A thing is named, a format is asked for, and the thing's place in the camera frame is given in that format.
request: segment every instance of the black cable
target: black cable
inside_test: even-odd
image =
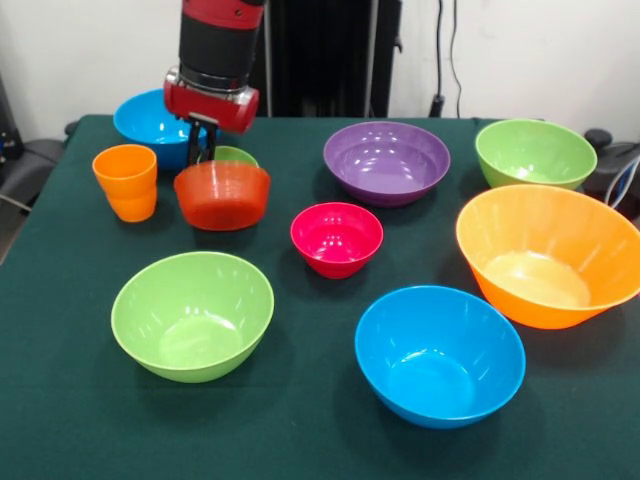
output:
[[[456,100],[456,115],[460,118],[460,97],[462,96],[462,84],[456,73],[456,67],[453,62],[453,46],[456,41],[456,33],[458,32],[458,0],[453,0],[453,30],[451,31],[451,43],[449,45],[449,61],[451,62],[451,73],[453,73],[453,79],[458,85],[458,99]]]
[[[440,29],[442,27],[442,0],[438,0],[438,22],[436,24],[436,64],[438,69],[438,96],[442,95],[442,52],[440,49]]]

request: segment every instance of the power cord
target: power cord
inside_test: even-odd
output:
[[[438,0],[438,21],[436,23],[436,64],[438,69],[437,95],[442,95],[442,49],[440,48],[440,30],[442,29],[442,0]]]
[[[444,97],[442,96],[442,50],[440,48],[440,30],[442,29],[443,0],[438,0],[438,20],[436,23],[436,68],[438,73],[437,93],[431,101],[430,117],[441,117]]]
[[[456,41],[456,33],[458,33],[458,0],[453,0],[453,30],[451,31],[451,43],[449,44],[449,62],[451,65],[451,73],[453,74],[453,79],[458,86],[458,96],[456,99],[456,117],[460,118],[460,97],[462,96],[462,84],[460,83],[460,79],[458,78],[458,73],[456,72],[456,67],[453,61],[453,46]]]

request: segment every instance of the bowl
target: bowl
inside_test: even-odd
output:
[[[208,161],[185,168],[174,180],[182,215],[191,226],[231,231],[264,216],[271,177],[242,161]]]
[[[384,237],[380,221],[350,203],[313,205],[291,223],[291,240],[302,258],[320,275],[350,277],[373,258]]]
[[[476,152],[491,187],[526,183],[575,190],[598,163],[585,138],[541,120],[492,123],[476,136]]]
[[[522,341],[484,300],[453,288],[395,290],[364,313],[356,358],[373,391],[415,425],[463,427],[503,407],[525,374]]]
[[[435,135],[397,122],[364,122],[336,132],[324,161],[354,198],[399,207],[423,197],[449,170],[451,157]]]
[[[220,145],[216,147],[213,159],[218,162],[231,160],[248,163],[254,167],[258,166],[258,161],[253,157],[253,155],[237,147],[231,147],[228,145]]]
[[[640,293],[640,232],[572,190],[488,190],[464,206],[456,236],[485,297],[523,325],[571,327]]]
[[[207,382],[251,355],[273,314],[273,290],[249,262],[190,252],[155,262],[116,297],[111,328],[136,362],[163,378]]]
[[[113,123],[129,143],[151,148],[158,157],[160,170],[177,171],[186,167],[190,125],[169,113],[162,89],[128,99],[116,110]],[[201,130],[201,141],[205,135]]]

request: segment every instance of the plastic cup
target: plastic cup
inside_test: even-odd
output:
[[[253,157],[253,155],[239,148],[227,145],[220,145],[219,147],[216,147],[213,159],[217,162],[234,160],[241,163],[248,163],[249,165],[254,165],[256,167],[258,166],[258,161]]]
[[[111,208],[123,222],[153,215],[158,199],[156,154],[142,145],[118,145],[101,152],[93,172]]]

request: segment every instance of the magenta bowl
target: magenta bowl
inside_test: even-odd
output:
[[[334,133],[327,168],[354,198],[376,207],[415,202],[449,170],[451,155],[434,134],[399,122],[363,122]]]

